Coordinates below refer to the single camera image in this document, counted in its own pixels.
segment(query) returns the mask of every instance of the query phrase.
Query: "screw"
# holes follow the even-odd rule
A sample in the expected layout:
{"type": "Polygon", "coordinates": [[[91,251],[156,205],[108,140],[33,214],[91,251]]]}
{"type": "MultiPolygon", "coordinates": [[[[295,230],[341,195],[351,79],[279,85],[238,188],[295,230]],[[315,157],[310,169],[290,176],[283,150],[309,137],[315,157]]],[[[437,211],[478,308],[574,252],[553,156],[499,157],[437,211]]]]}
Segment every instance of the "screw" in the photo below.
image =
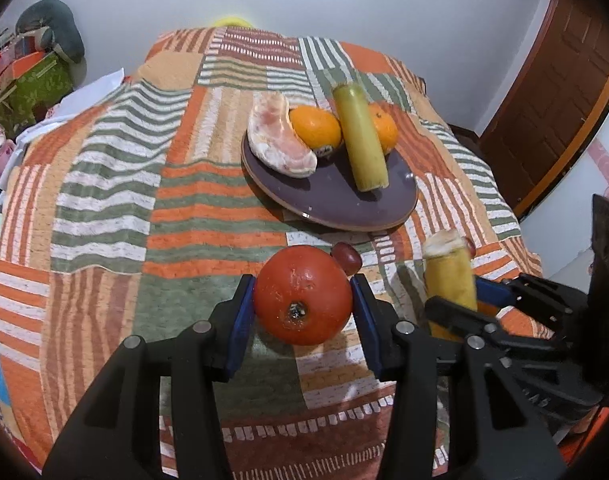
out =
{"type": "Polygon", "coordinates": [[[479,335],[468,336],[468,338],[466,338],[466,342],[474,350],[484,348],[484,339],[482,339],[479,335]]]}
{"type": "Polygon", "coordinates": [[[133,349],[140,344],[140,338],[137,335],[130,335],[122,342],[125,348],[133,349]]]}
{"type": "Polygon", "coordinates": [[[211,323],[209,323],[206,319],[201,319],[200,321],[196,321],[193,325],[193,332],[197,332],[199,334],[204,334],[211,330],[211,323]]]}
{"type": "Polygon", "coordinates": [[[411,321],[398,321],[395,325],[395,330],[401,334],[411,334],[415,330],[415,325],[411,321]]]}

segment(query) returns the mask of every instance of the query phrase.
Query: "door panel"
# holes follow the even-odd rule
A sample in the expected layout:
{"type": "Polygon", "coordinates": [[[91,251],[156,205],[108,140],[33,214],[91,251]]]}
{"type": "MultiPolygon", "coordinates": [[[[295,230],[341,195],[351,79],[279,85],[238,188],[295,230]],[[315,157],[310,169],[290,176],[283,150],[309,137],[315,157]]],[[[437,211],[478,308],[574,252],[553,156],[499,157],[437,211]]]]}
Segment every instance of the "door panel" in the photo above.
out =
{"type": "Polygon", "coordinates": [[[529,70],[480,147],[513,208],[583,127],[609,79],[609,28],[586,0],[557,0],[529,70]]]}

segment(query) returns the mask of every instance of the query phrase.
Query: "bed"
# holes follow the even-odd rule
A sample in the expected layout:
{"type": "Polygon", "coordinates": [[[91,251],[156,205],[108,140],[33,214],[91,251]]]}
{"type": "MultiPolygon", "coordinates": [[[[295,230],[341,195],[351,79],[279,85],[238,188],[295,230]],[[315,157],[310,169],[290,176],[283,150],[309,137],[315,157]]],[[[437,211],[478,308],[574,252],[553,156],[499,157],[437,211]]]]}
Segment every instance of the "bed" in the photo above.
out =
{"type": "MultiPolygon", "coordinates": [[[[424,323],[421,244],[454,228],[490,279],[540,274],[488,165],[433,110],[403,63],[325,38],[250,28],[177,30],[104,101],[31,144],[9,182],[0,234],[0,420],[40,468],[68,416],[131,333],[177,335],[229,299],[282,247],[350,242],[376,297],[424,323]],[[398,151],[419,200],[404,225],[348,233],[307,223],[262,194],[240,164],[254,92],[334,110],[354,80],[393,115],[398,151]]],[[[542,328],[511,308],[514,333],[542,328]]],[[[217,387],[236,479],[374,478],[394,384],[367,370],[352,320],[316,348],[257,328],[235,379],[217,387]]],[[[160,393],[160,450],[175,461],[169,385],[160,393]]],[[[435,472],[448,459],[439,410],[435,472]]]]}

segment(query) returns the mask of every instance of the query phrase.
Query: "purple plate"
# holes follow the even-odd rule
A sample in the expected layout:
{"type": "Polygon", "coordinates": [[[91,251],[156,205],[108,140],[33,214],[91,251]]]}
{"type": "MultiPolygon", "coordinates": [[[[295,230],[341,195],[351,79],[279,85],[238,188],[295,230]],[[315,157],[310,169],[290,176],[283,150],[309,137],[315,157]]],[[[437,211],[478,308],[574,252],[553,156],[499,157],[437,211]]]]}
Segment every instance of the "purple plate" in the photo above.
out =
{"type": "Polygon", "coordinates": [[[344,231],[383,231],[402,224],[415,208],[417,187],[406,161],[393,150],[386,158],[389,187],[362,193],[355,187],[347,150],[319,160],[307,178],[292,178],[265,166],[245,134],[242,164],[258,187],[280,205],[317,224],[344,231]]]}

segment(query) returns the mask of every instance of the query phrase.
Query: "striped fabric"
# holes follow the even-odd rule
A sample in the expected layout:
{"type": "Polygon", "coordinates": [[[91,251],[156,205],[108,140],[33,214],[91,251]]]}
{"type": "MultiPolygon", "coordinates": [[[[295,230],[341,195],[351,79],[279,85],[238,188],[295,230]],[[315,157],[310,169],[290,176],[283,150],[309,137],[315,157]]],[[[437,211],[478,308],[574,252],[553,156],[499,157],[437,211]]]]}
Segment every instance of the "striped fabric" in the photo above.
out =
{"type": "MultiPolygon", "coordinates": [[[[0,239],[0,360],[14,416],[38,464],[120,341],[176,336],[231,298],[287,246],[345,241],[379,300],[426,323],[422,243],[456,229],[476,273],[540,272],[488,166],[460,146],[401,62],[350,43],[238,27],[158,38],[131,81],[31,147],[13,177],[0,239]],[[240,163],[259,92],[334,109],[360,83],[399,129],[417,205],[398,228],[339,232],[272,202],[240,163]]],[[[542,335],[518,311],[510,330],[542,335]]],[[[242,368],[214,385],[236,480],[374,478],[395,385],[367,369],[353,319],[325,344],[292,347],[256,327],[242,368]]],[[[438,389],[434,472],[446,470],[438,389]]],[[[160,389],[163,470],[177,474],[169,385],[160,389]]]]}

